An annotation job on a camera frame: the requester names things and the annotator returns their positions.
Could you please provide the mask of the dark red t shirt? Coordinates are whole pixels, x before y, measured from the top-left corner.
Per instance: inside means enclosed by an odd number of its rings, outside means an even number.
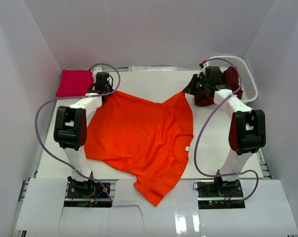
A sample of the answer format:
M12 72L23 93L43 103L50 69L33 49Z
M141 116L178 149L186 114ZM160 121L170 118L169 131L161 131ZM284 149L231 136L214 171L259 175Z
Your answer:
M228 89L235 91L239 88L239 76L235 68L229 67L224 72L221 72L222 82L228 86ZM214 104L214 97L208 98L205 95L194 96L196 106L206 107Z

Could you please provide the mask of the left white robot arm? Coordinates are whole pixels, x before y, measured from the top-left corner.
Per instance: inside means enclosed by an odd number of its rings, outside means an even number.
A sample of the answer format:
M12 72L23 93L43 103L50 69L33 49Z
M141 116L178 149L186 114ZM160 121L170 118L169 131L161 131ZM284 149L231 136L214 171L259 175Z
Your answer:
M88 180L93 176L85 157L84 145L87 127L96 110L108 100L113 92L113 78L101 67L91 70L94 83L88 87L86 98L70 106L57 108L53 138L66 154L73 167L70 180L80 182L78 191L84 197L94 194L95 185Z

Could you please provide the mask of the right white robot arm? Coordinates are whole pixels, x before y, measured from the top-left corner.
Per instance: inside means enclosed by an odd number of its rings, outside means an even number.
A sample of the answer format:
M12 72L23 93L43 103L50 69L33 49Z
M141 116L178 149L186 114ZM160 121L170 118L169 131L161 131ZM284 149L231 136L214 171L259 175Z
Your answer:
M203 72L194 74L183 92L196 100L209 99L231 120L230 151L222 167L212 176L213 182L206 184L218 196L225 197L239 187L239 177L245 173L243 168L248 159L266 144L265 113L244 104L237 92L224 84L218 66L208 66Z

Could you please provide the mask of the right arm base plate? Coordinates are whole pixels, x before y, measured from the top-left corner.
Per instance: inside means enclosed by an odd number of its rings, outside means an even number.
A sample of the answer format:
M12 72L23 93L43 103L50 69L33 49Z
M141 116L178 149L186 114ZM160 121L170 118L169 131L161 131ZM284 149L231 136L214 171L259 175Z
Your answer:
M193 189L197 190L199 198L242 198L243 191L241 184L235 187L219 188L214 181L196 181Z

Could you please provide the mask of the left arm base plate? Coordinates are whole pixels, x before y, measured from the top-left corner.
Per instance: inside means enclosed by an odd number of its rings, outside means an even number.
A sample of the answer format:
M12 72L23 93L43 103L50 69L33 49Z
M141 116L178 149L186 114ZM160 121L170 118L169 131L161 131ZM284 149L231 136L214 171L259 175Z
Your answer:
M68 181L67 198L107 198L110 193L110 183L103 183L101 186L98 182L90 181Z

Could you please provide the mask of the orange t shirt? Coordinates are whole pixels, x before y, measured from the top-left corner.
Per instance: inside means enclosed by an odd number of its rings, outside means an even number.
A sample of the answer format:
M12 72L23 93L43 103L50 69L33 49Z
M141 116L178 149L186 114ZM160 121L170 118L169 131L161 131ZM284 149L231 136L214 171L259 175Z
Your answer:
M135 188L157 206L182 177L193 140L193 113L183 92L155 103L114 93L87 127L87 159L136 177Z

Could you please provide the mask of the white plastic basket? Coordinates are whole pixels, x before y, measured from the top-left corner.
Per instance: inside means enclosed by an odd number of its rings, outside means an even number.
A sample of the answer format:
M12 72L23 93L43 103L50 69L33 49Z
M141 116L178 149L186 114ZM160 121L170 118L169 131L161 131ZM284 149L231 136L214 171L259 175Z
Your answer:
M228 69L231 64L237 68L241 75L241 89L243 90L241 101L245 104L254 101L258 96L257 87L246 62L242 58L228 55L214 56L206 63L207 66L218 66L222 71Z

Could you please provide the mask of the folded pink t shirt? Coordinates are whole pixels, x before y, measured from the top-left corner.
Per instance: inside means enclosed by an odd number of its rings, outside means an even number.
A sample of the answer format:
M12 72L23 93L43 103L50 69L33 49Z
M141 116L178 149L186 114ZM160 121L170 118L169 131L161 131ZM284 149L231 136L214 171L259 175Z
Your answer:
M56 97L84 96L93 83L94 80L89 70L62 70Z

